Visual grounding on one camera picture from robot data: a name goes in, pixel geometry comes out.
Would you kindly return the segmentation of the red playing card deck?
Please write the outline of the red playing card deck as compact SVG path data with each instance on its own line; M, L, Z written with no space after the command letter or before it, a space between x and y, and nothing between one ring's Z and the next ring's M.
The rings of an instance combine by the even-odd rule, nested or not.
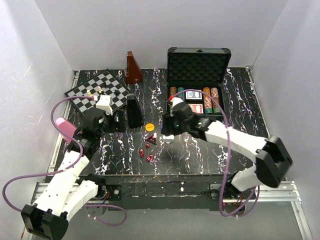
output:
M204 113L204 107L202 104L189 103L188 105L194 113L196 113L196 114L203 114Z

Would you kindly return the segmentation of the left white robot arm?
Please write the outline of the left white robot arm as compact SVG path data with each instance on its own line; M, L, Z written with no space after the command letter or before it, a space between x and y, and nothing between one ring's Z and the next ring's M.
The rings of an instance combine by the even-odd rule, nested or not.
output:
M80 127L62 117L54 125L69 141L67 152L45 190L21 210L26 230L46 240L61 240L72 217L91 199L119 200L122 192L120 185L107 184L104 177L92 173L80 177L98 150L101 137L118 130L110 107L88 109Z

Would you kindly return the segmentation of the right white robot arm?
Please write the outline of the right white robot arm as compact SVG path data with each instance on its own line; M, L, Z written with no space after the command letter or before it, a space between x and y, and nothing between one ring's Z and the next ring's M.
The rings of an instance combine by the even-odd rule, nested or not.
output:
M260 185L278 188L293 164L279 137L264 138L226 127L221 121L195 114L177 97L169 101L169 109L162 116L161 133L166 137L189 133L193 138L229 147L253 162L252 167L233 173L218 189L224 198L237 199Z

